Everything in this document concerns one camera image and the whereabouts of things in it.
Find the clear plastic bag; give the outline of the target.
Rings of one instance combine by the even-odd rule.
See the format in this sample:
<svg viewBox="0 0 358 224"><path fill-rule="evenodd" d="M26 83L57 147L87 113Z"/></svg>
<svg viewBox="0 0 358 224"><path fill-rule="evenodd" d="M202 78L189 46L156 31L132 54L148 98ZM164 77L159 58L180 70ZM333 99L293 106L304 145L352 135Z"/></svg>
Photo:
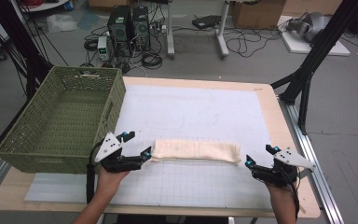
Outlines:
<svg viewBox="0 0 358 224"><path fill-rule="evenodd" d="M71 32L77 28L77 23L70 15L55 14L47 17L48 31L50 33Z"/></svg>

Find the black computer tower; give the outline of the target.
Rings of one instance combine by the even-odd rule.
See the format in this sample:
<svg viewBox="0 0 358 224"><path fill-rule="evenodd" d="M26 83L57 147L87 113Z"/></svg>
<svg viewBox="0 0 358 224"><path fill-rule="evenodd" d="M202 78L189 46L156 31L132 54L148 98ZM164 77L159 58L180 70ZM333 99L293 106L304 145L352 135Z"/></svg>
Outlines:
<svg viewBox="0 0 358 224"><path fill-rule="evenodd" d="M130 57L130 41L132 39L130 7L113 6L107 27L113 43L114 53L117 56Z"/></svg>
<svg viewBox="0 0 358 224"><path fill-rule="evenodd" d="M132 22L136 45L141 51L150 51L150 26L148 7L135 7L132 11Z"/></svg>

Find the white grid mat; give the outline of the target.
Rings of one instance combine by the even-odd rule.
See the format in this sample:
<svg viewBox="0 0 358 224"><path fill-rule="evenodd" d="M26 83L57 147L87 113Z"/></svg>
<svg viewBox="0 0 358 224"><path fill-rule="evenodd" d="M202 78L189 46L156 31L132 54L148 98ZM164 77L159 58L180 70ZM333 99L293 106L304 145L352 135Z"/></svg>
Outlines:
<svg viewBox="0 0 358 224"><path fill-rule="evenodd" d="M270 138L253 91L130 85L117 133L134 131L123 147L126 156L153 147L160 139L232 143L243 159L269 166ZM120 205L214 208L269 207L266 187L243 162L148 161L130 172L113 199Z"/></svg>

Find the white desk leg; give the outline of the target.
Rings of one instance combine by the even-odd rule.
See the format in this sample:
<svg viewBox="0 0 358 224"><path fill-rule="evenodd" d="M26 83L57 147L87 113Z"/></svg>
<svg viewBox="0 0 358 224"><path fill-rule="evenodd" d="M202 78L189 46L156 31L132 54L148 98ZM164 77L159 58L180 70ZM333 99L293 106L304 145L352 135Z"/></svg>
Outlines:
<svg viewBox="0 0 358 224"><path fill-rule="evenodd" d="M167 18L167 53L168 57L173 60L174 59L174 41L173 41L173 33L172 33L172 0L167 0L167 10L168 10L168 18Z"/></svg>
<svg viewBox="0 0 358 224"><path fill-rule="evenodd" d="M221 58L222 59L225 59L229 55L229 52L227 49L227 44L226 44L226 41L224 38L224 31L225 31L225 26L226 26L226 21L227 21L228 10L229 10L229 1L224 0L219 29L216 31L216 38L217 38L217 41L218 41L218 44L219 44L219 47L221 50Z"/></svg>

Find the black metal stand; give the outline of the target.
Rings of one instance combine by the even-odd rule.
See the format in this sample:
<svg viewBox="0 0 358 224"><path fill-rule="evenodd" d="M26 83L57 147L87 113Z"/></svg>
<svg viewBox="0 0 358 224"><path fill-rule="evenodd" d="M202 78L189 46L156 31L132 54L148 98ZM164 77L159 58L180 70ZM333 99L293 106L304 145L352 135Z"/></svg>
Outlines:
<svg viewBox="0 0 358 224"><path fill-rule="evenodd" d="M358 0L342 0L304 62L294 73L271 84L272 89L287 84L285 91L279 95L279 99L287 105L294 105L297 96L301 95L297 124L303 134L307 134L306 118L312 77L357 13Z"/></svg>
<svg viewBox="0 0 358 224"><path fill-rule="evenodd" d="M10 0L0 0L0 24L16 50L1 34L0 44L14 63L18 75L26 78L24 91L30 101L53 64L37 49Z"/></svg>

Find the grey rounded shell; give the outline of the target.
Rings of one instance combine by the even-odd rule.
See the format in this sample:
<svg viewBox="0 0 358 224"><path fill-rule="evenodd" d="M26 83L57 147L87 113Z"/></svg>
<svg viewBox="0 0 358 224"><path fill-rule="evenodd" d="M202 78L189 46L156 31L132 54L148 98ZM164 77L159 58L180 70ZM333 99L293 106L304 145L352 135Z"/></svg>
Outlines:
<svg viewBox="0 0 358 224"><path fill-rule="evenodd" d="M309 43L327 26L330 18L321 12L305 12L299 18L290 19L286 30L295 31Z"/></svg>

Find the green woven basket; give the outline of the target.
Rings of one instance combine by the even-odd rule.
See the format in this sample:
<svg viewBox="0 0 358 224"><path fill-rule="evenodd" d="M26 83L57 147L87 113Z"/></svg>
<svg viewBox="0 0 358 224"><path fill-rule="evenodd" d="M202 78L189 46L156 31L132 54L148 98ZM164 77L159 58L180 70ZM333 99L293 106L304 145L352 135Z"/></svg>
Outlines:
<svg viewBox="0 0 358 224"><path fill-rule="evenodd" d="M24 173L86 173L91 149L117 126L125 93L119 69L53 67L0 144L0 158Z"/></svg>

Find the white power supply unit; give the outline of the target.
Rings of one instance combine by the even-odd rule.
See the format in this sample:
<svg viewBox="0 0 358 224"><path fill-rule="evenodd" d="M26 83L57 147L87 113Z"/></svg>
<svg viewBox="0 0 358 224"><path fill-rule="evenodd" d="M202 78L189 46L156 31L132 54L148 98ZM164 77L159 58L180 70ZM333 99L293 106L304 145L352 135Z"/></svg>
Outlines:
<svg viewBox="0 0 358 224"><path fill-rule="evenodd" d="M109 48L108 48L108 40L106 36L98 37L97 50L100 59L103 62L107 62L109 60Z"/></svg>

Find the person's right hand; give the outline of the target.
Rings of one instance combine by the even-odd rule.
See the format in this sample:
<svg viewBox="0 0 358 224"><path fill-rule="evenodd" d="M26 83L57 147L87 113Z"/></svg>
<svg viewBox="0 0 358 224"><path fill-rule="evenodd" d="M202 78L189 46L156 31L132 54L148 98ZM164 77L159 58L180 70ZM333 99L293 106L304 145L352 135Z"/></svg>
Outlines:
<svg viewBox="0 0 358 224"><path fill-rule="evenodd" d="M293 192L290 187L277 187L272 184L267 184L266 187L272 203L289 203L294 200Z"/></svg>

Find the cream towel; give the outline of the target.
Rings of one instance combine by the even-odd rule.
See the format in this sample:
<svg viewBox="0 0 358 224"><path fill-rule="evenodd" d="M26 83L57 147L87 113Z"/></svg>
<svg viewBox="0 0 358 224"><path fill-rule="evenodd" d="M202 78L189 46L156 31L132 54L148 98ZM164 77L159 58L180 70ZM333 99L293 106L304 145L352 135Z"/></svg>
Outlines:
<svg viewBox="0 0 358 224"><path fill-rule="evenodd" d="M215 141L157 139L151 155L153 161L208 160L229 163L241 162L239 145Z"/></svg>

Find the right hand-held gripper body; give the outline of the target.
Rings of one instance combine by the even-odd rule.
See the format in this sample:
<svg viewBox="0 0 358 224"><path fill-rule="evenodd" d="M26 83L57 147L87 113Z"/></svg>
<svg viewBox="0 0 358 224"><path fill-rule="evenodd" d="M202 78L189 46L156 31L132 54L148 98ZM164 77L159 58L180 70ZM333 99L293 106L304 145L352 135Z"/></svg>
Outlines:
<svg viewBox="0 0 358 224"><path fill-rule="evenodd" d="M316 165L292 149L281 149L273 156L271 167L256 164L251 170L252 177L277 187L285 187L296 182L298 178L309 175Z"/></svg>

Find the black flat device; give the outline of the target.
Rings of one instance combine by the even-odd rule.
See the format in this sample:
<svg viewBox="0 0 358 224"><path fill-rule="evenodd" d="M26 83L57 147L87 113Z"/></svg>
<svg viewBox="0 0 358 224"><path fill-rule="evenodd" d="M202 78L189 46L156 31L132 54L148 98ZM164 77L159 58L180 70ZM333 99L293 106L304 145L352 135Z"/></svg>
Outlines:
<svg viewBox="0 0 358 224"><path fill-rule="evenodd" d="M220 23L221 17L215 15L209 15L201 18L196 18L192 21L192 24L200 30L215 27Z"/></svg>

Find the person's left hand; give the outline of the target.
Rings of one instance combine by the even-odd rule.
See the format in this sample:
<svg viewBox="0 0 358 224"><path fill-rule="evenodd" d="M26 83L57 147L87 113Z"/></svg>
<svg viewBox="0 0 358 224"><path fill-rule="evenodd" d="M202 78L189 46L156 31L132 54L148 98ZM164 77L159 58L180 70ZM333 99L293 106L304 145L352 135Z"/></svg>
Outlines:
<svg viewBox="0 0 358 224"><path fill-rule="evenodd" d="M129 171L109 173L103 167L100 168L96 194L111 200L118 191L121 181L129 174Z"/></svg>

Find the brown cardboard box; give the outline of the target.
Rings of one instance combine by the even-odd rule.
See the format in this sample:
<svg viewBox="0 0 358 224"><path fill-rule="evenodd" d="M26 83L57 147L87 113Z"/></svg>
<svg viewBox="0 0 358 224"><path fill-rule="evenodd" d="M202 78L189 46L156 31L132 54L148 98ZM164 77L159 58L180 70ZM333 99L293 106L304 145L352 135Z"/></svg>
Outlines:
<svg viewBox="0 0 358 224"><path fill-rule="evenodd" d="M236 2L232 11L233 24L238 29L275 30L286 0L256 0Z"/></svg>

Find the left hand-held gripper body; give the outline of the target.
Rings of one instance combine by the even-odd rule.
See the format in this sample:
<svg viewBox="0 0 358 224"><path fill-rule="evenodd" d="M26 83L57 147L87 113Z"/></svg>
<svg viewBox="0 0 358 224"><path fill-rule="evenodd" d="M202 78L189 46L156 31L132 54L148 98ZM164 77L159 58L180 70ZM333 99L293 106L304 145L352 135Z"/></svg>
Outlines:
<svg viewBox="0 0 358 224"><path fill-rule="evenodd" d="M109 132L93 147L93 150L98 150L97 154L93 155L94 166L100 164L109 173L140 170L143 165L140 163L140 155L122 155L122 144L118 142L117 136Z"/></svg>

